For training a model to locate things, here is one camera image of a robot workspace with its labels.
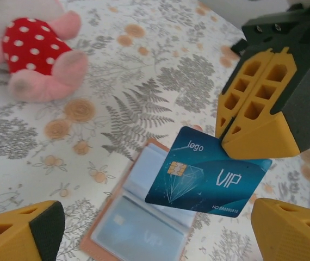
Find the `tablecloth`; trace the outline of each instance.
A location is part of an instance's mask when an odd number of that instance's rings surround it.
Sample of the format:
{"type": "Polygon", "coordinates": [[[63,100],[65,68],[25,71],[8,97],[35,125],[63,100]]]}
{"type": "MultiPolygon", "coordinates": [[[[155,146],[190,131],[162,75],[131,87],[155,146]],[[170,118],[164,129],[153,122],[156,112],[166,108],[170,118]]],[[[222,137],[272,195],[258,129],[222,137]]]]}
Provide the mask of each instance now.
{"type": "MultiPolygon", "coordinates": [[[[83,86],[45,104],[16,102],[0,70],[0,213],[45,200],[65,207],[57,260],[91,261],[81,235],[152,137],[182,126],[214,134],[217,96],[242,32],[193,0],[65,0],[83,18],[69,42],[89,55],[83,86]]],[[[310,150],[276,159],[236,219],[198,214],[182,260],[262,260],[250,224],[259,197],[310,207],[310,150]]]]}

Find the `pink plush toy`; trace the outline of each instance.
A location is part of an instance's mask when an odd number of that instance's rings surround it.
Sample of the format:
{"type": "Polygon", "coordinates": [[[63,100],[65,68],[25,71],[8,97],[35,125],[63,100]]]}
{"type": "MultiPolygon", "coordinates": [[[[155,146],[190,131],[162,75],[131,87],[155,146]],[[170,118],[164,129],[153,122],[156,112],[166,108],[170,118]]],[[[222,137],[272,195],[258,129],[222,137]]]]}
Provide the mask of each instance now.
{"type": "Polygon", "coordinates": [[[48,102],[77,90],[87,56],[64,40],[77,36],[79,15],[58,0],[0,0],[0,65],[8,64],[9,91],[18,100],[48,102]]]}

